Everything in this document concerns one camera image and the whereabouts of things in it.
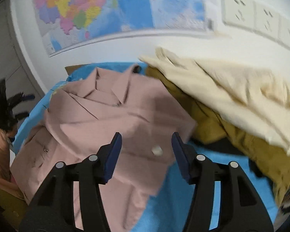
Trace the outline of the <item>orange sleeved left forearm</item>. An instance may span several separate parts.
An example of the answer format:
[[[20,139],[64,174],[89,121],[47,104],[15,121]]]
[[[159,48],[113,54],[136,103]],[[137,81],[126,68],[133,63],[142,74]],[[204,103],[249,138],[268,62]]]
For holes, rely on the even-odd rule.
[[[0,193],[3,192],[24,200],[19,187],[14,182],[11,182],[10,141],[7,133],[0,129]]]

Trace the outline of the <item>left hand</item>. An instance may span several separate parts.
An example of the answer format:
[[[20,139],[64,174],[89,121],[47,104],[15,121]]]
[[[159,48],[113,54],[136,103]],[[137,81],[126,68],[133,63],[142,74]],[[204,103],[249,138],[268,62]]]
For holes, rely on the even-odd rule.
[[[14,125],[9,131],[5,131],[0,128],[0,133],[9,143],[13,143],[15,141],[15,136],[18,133],[18,127],[17,125]]]

